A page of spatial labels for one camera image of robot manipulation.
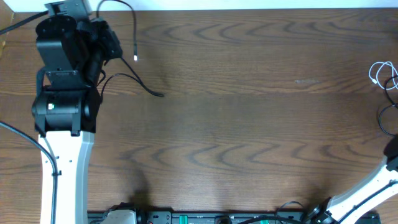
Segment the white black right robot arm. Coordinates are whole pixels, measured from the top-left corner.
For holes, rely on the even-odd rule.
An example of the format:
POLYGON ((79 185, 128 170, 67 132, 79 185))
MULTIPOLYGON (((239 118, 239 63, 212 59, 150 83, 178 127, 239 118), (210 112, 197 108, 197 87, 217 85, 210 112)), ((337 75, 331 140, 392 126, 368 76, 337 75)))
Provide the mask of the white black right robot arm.
POLYGON ((381 163, 343 194, 326 199, 305 219, 308 223, 356 223, 365 213, 397 194, 397 136, 384 148, 381 163))

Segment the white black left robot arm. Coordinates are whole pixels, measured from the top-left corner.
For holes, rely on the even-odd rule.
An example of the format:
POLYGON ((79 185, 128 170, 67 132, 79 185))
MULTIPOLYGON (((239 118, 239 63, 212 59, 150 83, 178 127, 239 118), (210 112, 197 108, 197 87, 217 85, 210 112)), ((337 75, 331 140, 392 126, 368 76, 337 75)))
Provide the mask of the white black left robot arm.
POLYGON ((86 1, 47 4, 36 27, 44 62, 32 105, 42 154, 42 223, 87 223, 88 165, 101 105, 103 65, 122 56, 108 23, 86 1))

